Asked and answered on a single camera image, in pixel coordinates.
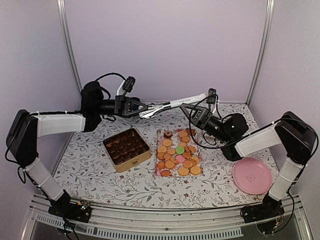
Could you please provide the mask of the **gold cookie tin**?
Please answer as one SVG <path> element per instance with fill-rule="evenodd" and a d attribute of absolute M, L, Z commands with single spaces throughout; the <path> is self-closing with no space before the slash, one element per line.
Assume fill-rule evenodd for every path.
<path fill-rule="evenodd" d="M 127 129 L 102 141 L 106 154 L 118 173 L 151 158 L 151 149 L 138 131 Z"/>

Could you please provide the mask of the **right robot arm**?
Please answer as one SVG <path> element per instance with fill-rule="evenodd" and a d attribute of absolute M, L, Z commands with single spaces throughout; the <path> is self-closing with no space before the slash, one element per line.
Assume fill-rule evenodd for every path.
<path fill-rule="evenodd" d="M 278 210 L 278 202 L 299 179 L 319 147 L 319 136 L 314 128 L 291 111 L 285 112 L 276 121 L 247 133 L 249 126 L 240 113 L 233 113 L 227 120 L 222 121 L 205 107 L 183 103 L 180 109 L 190 125 L 224 143 L 219 149 L 229 161 L 241 160 L 273 146 L 284 147 L 286 160 L 258 208 L 262 218 L 269 218 Z"/>

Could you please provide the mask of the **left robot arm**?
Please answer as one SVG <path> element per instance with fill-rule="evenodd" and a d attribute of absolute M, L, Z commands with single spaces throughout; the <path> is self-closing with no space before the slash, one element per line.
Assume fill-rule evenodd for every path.
<path fill-rule="evenodd" d="M 51 136 L 94 132 L 103 118 L 111 120 L 112 117 L 137 116 L 147 106 L 137 98 L 127 96 L 135 82 L 132 76 L 124 79 L 119 93 L 111 98 L 99 81 L 91 81 L 80 92 L 79 110 L 29 112 L 21 109 L 17 112 L 6 137 L 6 151 L 35 186 L 55 202 L 55 209 L 63 217 L 70 217 L 74 213 L 74 205 L 69 202 L 69 194 L 42 162 L 38 149 L 40 141 Z"/>

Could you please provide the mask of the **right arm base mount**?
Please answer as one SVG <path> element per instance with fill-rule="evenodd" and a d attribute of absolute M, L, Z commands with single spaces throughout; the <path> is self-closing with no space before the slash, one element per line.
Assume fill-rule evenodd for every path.
<path fill-rule="evenodd" d="M 245 223 L 252 223 L 269 218 L 280 217 L 284 214 L 282 201 L 263 202 L 256 205 L 245 205 L 240 210 L 240 216 Z"/>

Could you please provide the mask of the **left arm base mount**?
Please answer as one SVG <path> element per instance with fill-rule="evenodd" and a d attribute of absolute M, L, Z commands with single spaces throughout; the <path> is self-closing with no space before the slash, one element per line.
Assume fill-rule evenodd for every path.
<path fill-rule="evenodd" d="M 48 213 L 58 217 L 64 217 L 67 220 L 88 223 L 91 217 L 92 208 L 90 203 L 80 200 L 77 203 L 71 202 L 71 197 L 64 192 L 58 200 L 52 200 Z"/>

